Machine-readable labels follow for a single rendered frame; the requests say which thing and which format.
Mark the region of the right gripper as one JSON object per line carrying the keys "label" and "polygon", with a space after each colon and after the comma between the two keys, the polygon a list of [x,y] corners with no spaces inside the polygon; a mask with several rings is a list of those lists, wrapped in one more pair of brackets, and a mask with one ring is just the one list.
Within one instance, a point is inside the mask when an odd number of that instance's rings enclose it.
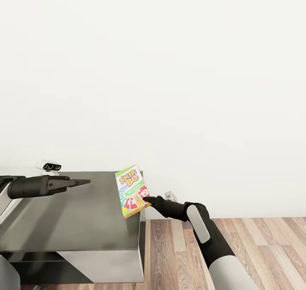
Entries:
{"label": "right gripper", "polygon": [[167,219],[174,219],[174,208],[176,203],[169,200],[165,200],[162,196],[157,197],[143,197],[143,200],[152,204],[152,206]]}

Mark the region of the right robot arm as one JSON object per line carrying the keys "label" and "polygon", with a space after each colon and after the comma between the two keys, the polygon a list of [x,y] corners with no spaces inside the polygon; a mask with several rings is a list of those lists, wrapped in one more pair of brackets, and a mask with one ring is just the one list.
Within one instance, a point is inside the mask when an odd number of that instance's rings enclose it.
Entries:
{"label": "right robot arm", "polygon": [[260,290],[246,272],[203,205],[180,204],[170,190],[165,198],[143,197],[167,219],[190,221],[215,290]]}

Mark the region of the board game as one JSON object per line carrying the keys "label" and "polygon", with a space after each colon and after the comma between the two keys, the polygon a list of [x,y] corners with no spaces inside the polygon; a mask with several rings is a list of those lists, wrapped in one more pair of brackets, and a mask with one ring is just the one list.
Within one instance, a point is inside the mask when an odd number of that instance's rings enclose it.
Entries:
{"label": "board game", "polygon": [[125,218],[152,206],[151,203],[142,199],[143,197],[150,197],[150,194],[137,164],[115,175],[122,212]]}

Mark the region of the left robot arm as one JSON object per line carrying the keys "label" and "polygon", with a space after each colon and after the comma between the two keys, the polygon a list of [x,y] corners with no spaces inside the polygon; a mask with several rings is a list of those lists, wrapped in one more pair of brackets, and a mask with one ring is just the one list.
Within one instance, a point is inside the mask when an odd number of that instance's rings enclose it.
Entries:
{"label": "left robot arm", "polygon": [[51,160],[39,159],[34,167],[43,170],[42,176],[0,176],[0,215],[13,199],[51,196],[67,191],[67,187],[90,183],[86,179],[59,176],[55,171],[59,171],[62,165]]}

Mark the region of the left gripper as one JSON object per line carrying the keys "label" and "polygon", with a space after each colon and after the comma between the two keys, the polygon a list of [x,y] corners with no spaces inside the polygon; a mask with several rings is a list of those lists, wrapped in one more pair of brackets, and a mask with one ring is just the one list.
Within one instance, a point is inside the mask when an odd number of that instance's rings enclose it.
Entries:
{"label": "left gripper", "polygon": [[23,192],[27,198],[51,196],[55,193],[67,191],[67,187],[90,183],[86,179],[70,179],[68,176],[42,175],[29,178]]}

